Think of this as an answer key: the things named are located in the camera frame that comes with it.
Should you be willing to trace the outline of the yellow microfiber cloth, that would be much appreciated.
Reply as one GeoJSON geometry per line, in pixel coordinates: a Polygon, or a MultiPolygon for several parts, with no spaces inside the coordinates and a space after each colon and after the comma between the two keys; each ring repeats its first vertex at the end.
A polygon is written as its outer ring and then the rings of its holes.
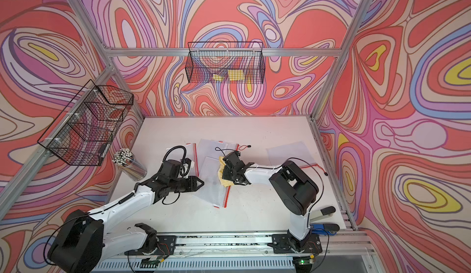
{"type": "Polygon", "coordinates": [[[220,156],[218,161],[220,163],[220,167],[218,169],[218,178],[219,178],[220,183],[222,184],[223,187],[232,186],[233,185],[232,181],[228,181],[228,180],[223,178],[223,171],[224,171],[224,168],[226,166],[225,162],[223,161],[223,157],[220,156]]]}

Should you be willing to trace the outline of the clear mesh document bag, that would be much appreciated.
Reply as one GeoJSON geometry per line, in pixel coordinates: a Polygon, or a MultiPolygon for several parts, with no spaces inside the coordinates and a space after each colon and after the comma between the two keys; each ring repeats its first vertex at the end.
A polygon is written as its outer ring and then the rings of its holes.
{"type": "Polygon", "coordinates": [[[301,168],[313,166],[318,168],[322,174],[325,173],[325,170],[317,163],[307,146],[301,141],[269,148],[267,154],[272,165],[281,165],[289,158],[293,158],[301,168]]]}
{"type": "Polygon", "coordinates": [[[197,149],[195,143],[189,143],[185,145],[186,158],[191,160],[191,166],[189,167],[188,176],[199,176],[199,168],[197,163],[197,149]]]}
{"type": "Polygon", "coordinates": [[[251,145],[201,139],[196,148],[197,162],[203,163],[207,157],[219,159],[220,156],[225,156],[230,152],[243,151],[247,148],[251,148],[251,145]]]}
{"type": "Polygon", "coordinates": [[[215,158],[206,157],[199,169],[199,178],[204,185],[194,193],[195,197],[213,205],[215,208],[225,208],[229,195],[229,187],[224,187],[219,180],[218,171],[220,161],[215,158]]]}

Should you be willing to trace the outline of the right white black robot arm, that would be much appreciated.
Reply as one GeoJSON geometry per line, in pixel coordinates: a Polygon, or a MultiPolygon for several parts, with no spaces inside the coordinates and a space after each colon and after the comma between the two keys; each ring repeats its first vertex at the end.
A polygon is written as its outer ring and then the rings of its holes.
{"type": "Polygon", "coordinates": [[[274,253],[304,252],[312,233],[309,209],[315,204],[319,193],[317,184],[290,159],[280,166],[260,166],[252,162],[244,163],[240,152],[233,151],[221,157],[220,161],[223,180],[234,185],[269,185],[290,211],[288,231],[272,235],[269,246],[274,253]]]}

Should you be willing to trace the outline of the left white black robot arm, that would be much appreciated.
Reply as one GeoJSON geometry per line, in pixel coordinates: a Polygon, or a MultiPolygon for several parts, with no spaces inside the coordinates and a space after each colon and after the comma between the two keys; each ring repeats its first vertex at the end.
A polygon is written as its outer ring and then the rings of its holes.
{"type": "Polygon", "coordinates": [[[155,175],[136,183],[127,195],[88,212],[73,211],[56,230],[45,260],[67,273],[90,273],[116,255],[133,251],[151,254],[161,248],[157,231],[147,224],[137,223],[122,232],[114,228],[170,193],[193,193],[203,187],[203,180],[186,174],[185,166],[190,163],[189,159],[166,160],[155,175]]]}

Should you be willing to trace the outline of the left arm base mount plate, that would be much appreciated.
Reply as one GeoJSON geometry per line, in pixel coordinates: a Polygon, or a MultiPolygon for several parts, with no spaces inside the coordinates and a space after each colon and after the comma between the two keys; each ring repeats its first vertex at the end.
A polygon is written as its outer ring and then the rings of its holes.
{"type": "Polygon", "coordinates": [[[173,255],[176,248],[176,236],[157,235],[151,236],[144,242],[139,249],[133,249],[125,252],[130,256],[162,256],[167,257],[173,255]]]}

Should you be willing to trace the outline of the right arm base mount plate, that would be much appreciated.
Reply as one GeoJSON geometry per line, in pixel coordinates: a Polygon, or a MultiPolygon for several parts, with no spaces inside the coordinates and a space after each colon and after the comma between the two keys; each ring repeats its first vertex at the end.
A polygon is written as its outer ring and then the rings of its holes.
{"type": "Polygon", "coordinates": [[[319,235],[310,233],[304,239],[299,240],[287,234],[273,234],[272,242],[268,244],[275,254],[308,253],[318,255],[323,252],[319,235]]]}

